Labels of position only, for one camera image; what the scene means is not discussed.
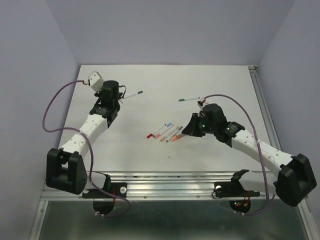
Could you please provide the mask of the blue capped marker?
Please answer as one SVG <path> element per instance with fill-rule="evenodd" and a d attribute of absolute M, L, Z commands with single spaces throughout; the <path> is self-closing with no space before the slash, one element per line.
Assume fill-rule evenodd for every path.
<path fill-rule="evenodd" d="M 172 125 L 171 122 L 167 123 L 167 124 L 166 124 L 166 127 L 163 128 L 161 131 L 159 131 L 159 132 L 154 136 L 154 138 L 155 138 L 157 135 L 159 135 L 163 130 L 166 130 L 168 127 L 170 127 L 171 125 Z"/>

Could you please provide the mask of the green capped thin marker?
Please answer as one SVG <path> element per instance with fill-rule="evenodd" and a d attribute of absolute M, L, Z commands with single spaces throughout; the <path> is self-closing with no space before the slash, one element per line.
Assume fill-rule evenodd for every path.
<path fill-rule="evenodd" d="M 200 97 L 198 96 L 198 97 L 180 98 L 178 101 L 179 102 L 194 101 L 194 100 L 197 101 L 199 99 L 200 99 Z"/>

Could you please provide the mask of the red capped marker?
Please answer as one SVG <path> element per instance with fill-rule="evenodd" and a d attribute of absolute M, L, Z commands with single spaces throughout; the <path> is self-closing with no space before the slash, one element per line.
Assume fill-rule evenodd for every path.
<path fill-rule="evenodd" d="M 163 124 L 159 129 L 157 129 L 156 131 L 150 133 L 147 138 L 151 138 L 151 137 L 154 137 L 159 131 L 161 131 L 162 129 L 164 129 L 167 125 L 166 124 Z"/>

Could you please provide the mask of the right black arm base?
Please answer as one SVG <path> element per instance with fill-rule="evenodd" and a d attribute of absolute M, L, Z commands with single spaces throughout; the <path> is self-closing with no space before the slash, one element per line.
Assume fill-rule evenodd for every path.
<path fill-rule="evenodd" d="M 259 191 L 245 190 L 241 184 L 241 177 L 249 173 L 247 169 L 237 171 L 232 175 L 230 181 L 218 181 L 214 183 L 214 189 L 211 193 L 213 199 L 222 198 L 237 198 L 237 200 L 230 200 L 229 206 L 236 213 L 247 214 L 251 209 L 251 197 L 259 197 Z"/>

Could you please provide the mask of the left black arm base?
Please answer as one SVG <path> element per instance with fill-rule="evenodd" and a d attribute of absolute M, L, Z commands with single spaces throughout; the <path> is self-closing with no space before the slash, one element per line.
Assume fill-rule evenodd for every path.
<path fill-rule="evenodd" d="M 96 216 L 113 218 L 129 212 L 132 204 L 127 199 L 127 182 L 114 182 L 110 175 L 101 172 L 94 172 L 92 179 L 97 182 L 88 181 L 80 196 L 93 200 L 92 208 Z"/>

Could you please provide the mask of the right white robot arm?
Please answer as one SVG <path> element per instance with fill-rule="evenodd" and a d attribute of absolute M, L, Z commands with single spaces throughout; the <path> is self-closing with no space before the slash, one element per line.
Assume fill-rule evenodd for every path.
<path fill-rule="evenodd" d="M 204 137 L 207 134 L 262 164 L 264 171 L 256 173 L 242 169 L 230 181 L 218 182 L 218 198 L 256 197 L 260 193 L 278 196 L 285 204 L 296 207 L 314 188 L 317 181 L 309 159 L 278 150 L 256 139 L 244 126 L 228 121 L 220 106 L 215 103 L 193 113 L 182 134 Z"/>

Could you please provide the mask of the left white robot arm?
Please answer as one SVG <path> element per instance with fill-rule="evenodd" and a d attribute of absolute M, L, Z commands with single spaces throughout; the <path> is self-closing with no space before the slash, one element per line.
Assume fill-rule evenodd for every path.
<path fill-rule="evenodd" d="M 118 116 L 121 85 L 114 80 L 87 83 L 95 91 L 97 101 L 90 110 L 84 124 L 79 128 L 64 127 L 74 131 L 73 137 L 59 148 L 52 148 L 46 157 L 46 185 L 67 193 L 79 195 L 94 189 L 100 197 L 111 193 L 111 184 L 103 179 L 93 183 L 93 171 L 86 170 L 84 158 L 92 157 L 93 143 L 105 132 Z"/>

